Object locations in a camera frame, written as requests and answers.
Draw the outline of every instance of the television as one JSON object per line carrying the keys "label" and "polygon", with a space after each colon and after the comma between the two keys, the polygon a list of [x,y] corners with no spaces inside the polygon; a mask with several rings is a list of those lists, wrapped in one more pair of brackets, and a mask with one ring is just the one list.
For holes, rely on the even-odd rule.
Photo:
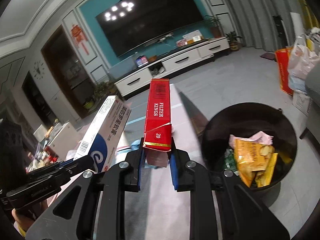
{"label": "television", "polygon": [[203,17],[193,0],[121,0],[96,19],[119,57]]}

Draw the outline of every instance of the gray sofa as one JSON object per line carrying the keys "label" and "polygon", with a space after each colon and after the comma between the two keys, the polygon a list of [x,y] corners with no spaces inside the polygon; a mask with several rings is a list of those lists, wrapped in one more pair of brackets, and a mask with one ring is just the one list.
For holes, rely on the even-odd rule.
{"label": "gray sofa", "polygon": [[306,129],[300,139],[310,131],[320,143],[320,64],[315,66],[306,78],[306,90],[312,99]]}

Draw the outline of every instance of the bolt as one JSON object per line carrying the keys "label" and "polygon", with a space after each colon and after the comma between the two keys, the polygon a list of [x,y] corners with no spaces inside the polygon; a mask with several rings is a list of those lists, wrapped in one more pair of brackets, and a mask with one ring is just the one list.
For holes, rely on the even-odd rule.
{"label": "bolt", "polygon": [[121,168],[121,169],[124,169],[124,168],[126,168],[126,167],[128,167],[129,166],[129,163],[127,163],[127,162],[120,162],[119,163],[119,167]]}
{"label": "bolt", "polygon": [[233,176],[233,172],[231,170],[225,170],[223,172],[224,176],[226,177],[232,177]]}
{"label": "bolt", "polygon": [[91,171],[85,171],[84,173],[82,173],[82,176],[84,178],[90,178],[92,176],[92,172]]}
{"label": "bolt", "polygon": [[188,168],[194,168],[194,167],[196,166],[196,162],[194,162],[194,161],[188,161],[188,162],[186,163],[186,165],[187,165]]}

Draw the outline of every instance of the pink cloth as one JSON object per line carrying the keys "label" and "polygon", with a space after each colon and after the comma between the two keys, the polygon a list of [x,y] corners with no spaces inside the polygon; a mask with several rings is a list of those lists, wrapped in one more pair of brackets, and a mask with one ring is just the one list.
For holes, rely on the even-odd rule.
{"label": "pink cloth", "polygon": [[256,134],[252,135],[250,138],[240,138],[231,134],[229,138],[229,145],[232,149],[234,149],[236,146],[236,139],[247,141],[247,142],[255,142],[255,143],[261,143],[266,145],[272,145],[273,136],[267,135],[263,131],[257,132]]}

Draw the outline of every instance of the white tv cabinet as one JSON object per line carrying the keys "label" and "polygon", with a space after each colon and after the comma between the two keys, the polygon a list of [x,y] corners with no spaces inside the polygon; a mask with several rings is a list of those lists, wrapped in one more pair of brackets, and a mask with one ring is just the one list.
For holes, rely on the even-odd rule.
{"label": "white tv cabinet", "polygon": [[[121,95],[127,96],[130,93],[148,85],[152,78],[164,78],[180,69],[214,57],[215,53],[225,49],[229,49],[229,43],[226,37],[211,39],[186,49],[182,49],[174,54],[141,67],[115,84]],[[162,63],[165,71],[155,77],[152,77],[150,67],[159,63]]]}

